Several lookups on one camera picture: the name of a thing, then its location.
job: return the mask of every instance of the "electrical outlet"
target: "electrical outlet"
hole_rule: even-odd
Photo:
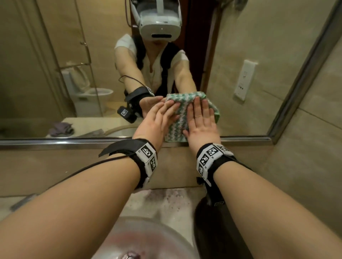
[[[252,82],[255,66],[257,63],[245,60],[242,66],[239,80],[237,81],[234,95],[244,101],[246,99],[246,94],[249,86]]]

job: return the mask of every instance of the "knitted cloth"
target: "knitted cloth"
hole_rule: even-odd
[[[206,94],[203,92],[195,92],[191,94],[168,94],[166,96],[166,100],[174,100],[175,102],[181,103],[181,106],[179,107],[177,114],[179,114],[181,117],[170,126],[169,133],[165,137],[166,142],[187,142],[186,137],[183,135],[183,130],[188,130],[188,122],[186,119],[187,115],[187,107],[190,103],[194,102],[194,99],[196,96],[199,96],[199,98],[206,99]],[[208,100],[209,108],[214,109],[215,114],[215,122],[217,122],[220,118],[220,112],[216,108],[215,105],[211,103],[211,101]]]

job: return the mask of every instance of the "mirror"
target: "mirror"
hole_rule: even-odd
[[[131,137],[143,85],[202,90],[222,136],[266,135],[335,1],[163,2],[5,0],[0,138]]]

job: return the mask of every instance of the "mirror frame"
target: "mirror frame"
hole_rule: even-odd
[[[222,143],[228,146],[275,145],[341,36],[342,0],[337,0],[288,95],[273,120],[267,135],[221,137]],[[130,137],[8,139],[0,140],[0,150],[102,149],[110,143],[123,139],[130,139]],[[163,147],[186,146],[188,146],[187,142],[165,142],[163,144]]]

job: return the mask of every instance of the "vr headset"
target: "vr headset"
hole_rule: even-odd
[[[171,42],[179,37],[182,27],[179,0],[130,0],[130,3],[135,22],[144,39]]]

